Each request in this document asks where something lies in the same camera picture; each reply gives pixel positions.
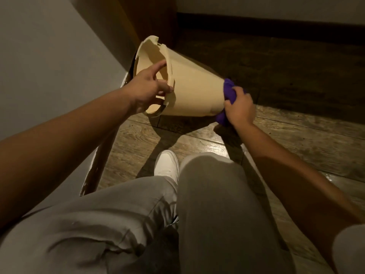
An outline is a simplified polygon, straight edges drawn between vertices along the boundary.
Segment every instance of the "person's left arm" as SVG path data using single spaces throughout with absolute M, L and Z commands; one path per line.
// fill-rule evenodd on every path
M 56 189 L 129 116 L 161 104 L 173 91 L 157 72 L 160 61 L 126 86 L 65 115 L 0 141 L 0 229 Z

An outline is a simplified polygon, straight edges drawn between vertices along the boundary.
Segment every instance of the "dark baseboard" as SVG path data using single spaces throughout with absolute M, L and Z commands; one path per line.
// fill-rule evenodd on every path
M 192 13 L 177 13 L 177 20 L 180 28 L 365 45 L 365 26 L 363 25 Z
M 130 82 L 133 78 L 133 68 L 134 68 L 134 59 L 132 61 L 131 67 L 127 73 L 127 78 L 124 81 L 124 85 Z M 92 162 L 91 169 L 86 175 L 83 187 L 80 192 L 80 196 L 84 196 L 86 194 L 95 192 L 98 188 L 100 179 L 102 177 L 104 167 L 107 163 L 110 151 L 112 150 L 113 143 L 118 133 L 119 127 L 117 127 L 114 131 L 112 131 L 105 140 L 98 146 L 96 150 L 96 154 L 94 157 L 94 161 Z

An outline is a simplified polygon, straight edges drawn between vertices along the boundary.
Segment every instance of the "beige trousers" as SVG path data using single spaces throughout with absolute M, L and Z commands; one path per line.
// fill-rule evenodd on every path
M 0 273 L 148 273 L 140 257 L 179 215 L 181 273 L 286 273 L 244 170 L 213 153 L 187 157 L 179 190 L 139 178 L 35 212 L 0 240 Z

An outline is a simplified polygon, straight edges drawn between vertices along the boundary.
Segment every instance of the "shoe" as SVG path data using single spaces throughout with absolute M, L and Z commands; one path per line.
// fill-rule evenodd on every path
M 174 152 L 164 150 L 158 155 L 154 175 L 170 177 L 177 184 L 179 179 L 179 161 Z

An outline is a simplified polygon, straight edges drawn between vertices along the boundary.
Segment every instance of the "gray wall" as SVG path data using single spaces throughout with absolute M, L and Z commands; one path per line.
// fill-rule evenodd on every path
M 365 24 L 365 0 L 176 0 L 179 12 Z
M 85 0 L 0 0 L 0 140 L 120 87 L 135 48 L 98 11 Z M 77 197 L 92 156 L 41 207 Z

